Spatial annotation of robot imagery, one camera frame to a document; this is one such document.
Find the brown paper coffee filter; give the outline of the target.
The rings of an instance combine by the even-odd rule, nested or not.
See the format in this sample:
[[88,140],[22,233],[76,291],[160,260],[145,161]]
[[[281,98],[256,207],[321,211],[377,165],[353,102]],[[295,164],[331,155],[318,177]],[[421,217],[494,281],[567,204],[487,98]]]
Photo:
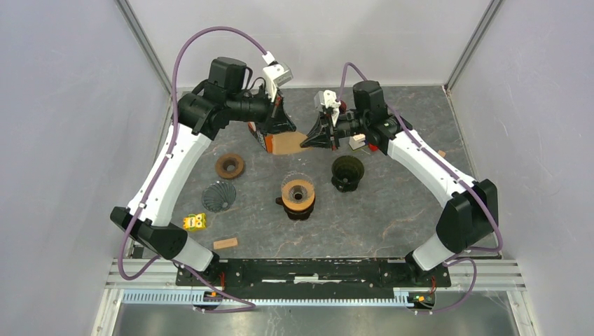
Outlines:
[[307,136],[301,132],[284,132],[272,136],[272,154],[291,155],[306,151],[301,143],[307,139]]

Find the clear glass dripper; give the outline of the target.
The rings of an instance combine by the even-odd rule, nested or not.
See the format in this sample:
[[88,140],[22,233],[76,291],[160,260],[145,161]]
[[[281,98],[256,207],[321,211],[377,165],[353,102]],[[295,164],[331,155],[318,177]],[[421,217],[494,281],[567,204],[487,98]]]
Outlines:
[[304,173],[288,174],[281,183],[281,198],[290,209],[304,210],[315,198],[312,179]]

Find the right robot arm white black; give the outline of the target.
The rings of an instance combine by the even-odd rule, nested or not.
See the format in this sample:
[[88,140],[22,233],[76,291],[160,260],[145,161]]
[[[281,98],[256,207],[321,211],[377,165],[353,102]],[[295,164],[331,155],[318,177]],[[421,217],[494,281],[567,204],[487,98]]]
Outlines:
[[354,108],[342,112],[334,91],[315,95],[318,119],[303,148],[337,149],[340,140],[363,134],[370,144],[410,171],[436,198],[443,210],[434,234],[410,252],[405,278],[421,286],[433,269],[498,232],[497,188],[488,179],[477,181],[461,172],[422,140],[412,125],[391,109],[379,82],[363,80],[353,88]]

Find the orange coffee filter box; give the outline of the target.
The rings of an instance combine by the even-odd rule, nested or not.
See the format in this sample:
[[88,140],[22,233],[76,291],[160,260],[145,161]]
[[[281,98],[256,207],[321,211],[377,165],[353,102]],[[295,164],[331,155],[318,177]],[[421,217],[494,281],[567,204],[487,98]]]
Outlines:
[[251,132],[252,136],[257,140],[257,142],[261,145],[261,147],[267,152],[273,152],[273,137],[274,135],[271,133],[265,132],[261,127],[259,127],[255,122],[248,122],[248,129]]

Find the brown glass dripper cup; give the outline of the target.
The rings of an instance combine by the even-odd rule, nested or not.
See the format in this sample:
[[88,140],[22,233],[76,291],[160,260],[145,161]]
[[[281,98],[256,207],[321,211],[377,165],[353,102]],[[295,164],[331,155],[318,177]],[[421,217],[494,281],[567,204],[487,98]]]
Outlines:
[[280,206],[282,206],[283,209],[284,209],[284,211],[285,211],[285,213],[287,214],[288,218],[291,219],[291,220],[293,220],[293,221],[305,221],[305,220],[307,220],[310,217],[311,213],[314,211],[314,208],[315,208],[315,199],[313,199],[313,201],[311,202],[311,204],[307,208],[305,208],[304,210],[300,210],[300,211],[290,209],[284,203],[284,201],[282,200],[281,197],[277,197],[275,199],[275,203],[278,204],[278,205],[280,205]]

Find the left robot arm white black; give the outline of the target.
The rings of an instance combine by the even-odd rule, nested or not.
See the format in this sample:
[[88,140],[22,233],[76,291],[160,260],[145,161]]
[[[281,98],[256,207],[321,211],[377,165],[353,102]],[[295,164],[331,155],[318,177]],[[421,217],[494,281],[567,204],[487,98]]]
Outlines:
[[193,268],[203,285],[214,284],[220,267],[214,253],[171,222],[181,189],[196,162],[219,130],[231,121],[253,123],[264,134],[296,131],[284,112],[279,87],[292,78],[290,68],[271,62],[263,68],[264,83],[252,94],[244,87],[251,69],[242,61],[217,57],[209,76],[177,102],[177,125],[171,125],[165,145],[139,192],[127,206],[113,208],[110,219],[131,238],[167,260]]

